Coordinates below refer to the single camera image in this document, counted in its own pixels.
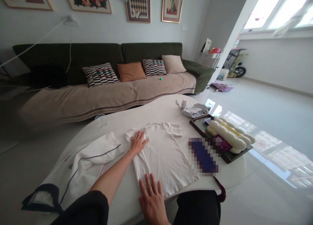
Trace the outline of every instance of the orange pillow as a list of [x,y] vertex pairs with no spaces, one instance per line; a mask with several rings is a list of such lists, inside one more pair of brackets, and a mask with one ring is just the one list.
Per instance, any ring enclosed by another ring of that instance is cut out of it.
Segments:
[[121,82],[128,82],[133,80],[147,79],[141,62],[118,64],[118,73],[120,74]]

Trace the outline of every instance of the wooden tray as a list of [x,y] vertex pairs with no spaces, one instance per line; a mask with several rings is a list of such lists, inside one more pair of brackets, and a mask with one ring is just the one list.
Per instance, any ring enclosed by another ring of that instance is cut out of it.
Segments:
[[[203,138],[213,138],[213,135],[210,134],[206,128],[207,125],[203,124],[203,119],[209,118],[211,117],[212,119],[214,119],[213,116],[211,116],[210,114],[204,115],[204,116],[200,116],[197,117],[195,119],[192,119],[189,121],[189,123],[196,129],[196,131],[203,137]],[[213,145],[212,146],[214,150],[216,150],[222,157],[222,159],[227,163],[231,163],[234,160],[236,160],[237,158],[239,158],[240,156],[242,156],[243,154],[245,154],[246,152],[248,152],[250,149],[252,149],[253,147],[250,146],[249,148],[245,149],[244,151],[240,152],[239,154],[234,154],[232,152],[230,152],[229,150],[226,152],[222,152],[217,146]]]

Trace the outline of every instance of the windowsill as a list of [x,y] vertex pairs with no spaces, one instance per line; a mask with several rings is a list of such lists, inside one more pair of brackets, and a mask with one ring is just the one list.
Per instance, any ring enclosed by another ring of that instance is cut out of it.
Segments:
[[242,32],[239,40],[260,40],[260,39],[283,39],[283,38],[312,38],[313,26],[293,28],[282,37],[273,37],[276,30]]

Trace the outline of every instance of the red strap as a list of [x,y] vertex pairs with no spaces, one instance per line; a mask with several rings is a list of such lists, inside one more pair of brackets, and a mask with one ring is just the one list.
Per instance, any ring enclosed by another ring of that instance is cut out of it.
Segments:
[[217,178],[215,176],[213,176],[213,178],[215,179],[216,183],[219,185],[220,189],[222,190],[222,193],[217,196],[219,199],[219,202],[224,202],[226,199],[226,190],[223,187],[223,185],[217,180]]

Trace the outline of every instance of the cable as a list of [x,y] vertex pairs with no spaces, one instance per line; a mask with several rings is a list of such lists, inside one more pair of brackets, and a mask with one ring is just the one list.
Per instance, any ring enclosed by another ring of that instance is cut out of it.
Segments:
[[39,42],[41,42],[43,39],[45,39],[48,35],[50,35],[58,26],[60,26],[64,21],[66,21],[66,19],[62,20],[57,26],[55,26],[51,31],[49,31],[43,38],[41,38],[40,40],[38,40],[35,44],[33,44],[31,47],[29,47],[27,50],[25,50],[24,52],[20,53],[19,55],[15,56],[14,58],[11,58],[10,60],[6,61],[5,63],[3,63],[2,65],[0,65],[0,67],[6,65],[7,63],[11,62],[12,60],[18,58],[19,56],[21,56],[22,54],[24,54],[25,52],[27,52],[28,50],[30,50],[31,48],[33,48],[35,45],[37,45]]
[[28,91],[23,91],[22,93],[27,93],[27,92],[31,92],[31,91],[36,91],[36,90],[42,90],[42,89],[45,89],[45,88],[41,88],[41,89],[32,89],[32,90],[28,90]]
[[71,65],[71,61],[72,61],[72,55],[71,55],[72,39],[73,39],[73,28],[72,28],[72,36],[71,36],[71,41],[70,41],[70,43],[69,43],[69,64],[68,64],[68,67],[67,67],[67,70],[66,70],[66,72],[65,72],[65,73],[67,73],[67,72],[68,72],[69,67],[70,67],[70,65]]

